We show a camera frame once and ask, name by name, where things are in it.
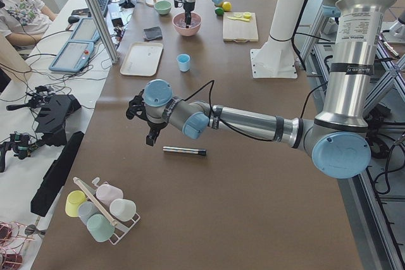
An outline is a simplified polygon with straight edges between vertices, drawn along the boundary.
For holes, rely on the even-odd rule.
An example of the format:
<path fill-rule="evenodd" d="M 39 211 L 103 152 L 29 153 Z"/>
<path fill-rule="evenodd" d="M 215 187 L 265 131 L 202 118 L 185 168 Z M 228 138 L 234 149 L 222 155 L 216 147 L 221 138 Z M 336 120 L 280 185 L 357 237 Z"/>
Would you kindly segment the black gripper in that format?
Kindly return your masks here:
<path fill-rule="evenodd" d="M 194 11 L 194 2 L 184 2 L 185 27 L 189 28 L 192 21 L 192 12 Z"/>
<path fill-rule="evenodd" d="M 160 131 L 166 128 L 166 122 L 156 123 L 148 120 L 147 124 L 149 126 L 149 133 L 146 135 L 146 144 L 149 146 L 154 146 Z"/>

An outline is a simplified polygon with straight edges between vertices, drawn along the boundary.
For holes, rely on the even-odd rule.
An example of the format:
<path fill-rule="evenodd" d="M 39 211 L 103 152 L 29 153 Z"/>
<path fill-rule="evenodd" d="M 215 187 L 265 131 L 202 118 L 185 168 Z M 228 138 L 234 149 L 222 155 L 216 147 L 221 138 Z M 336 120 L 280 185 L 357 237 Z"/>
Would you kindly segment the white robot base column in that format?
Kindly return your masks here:
<path fill-rule="evenodd" d="M 297 78 L 292 38 L 304 0 L 277 0 L 267 42 L 251 49 L 254 78 Z"/>

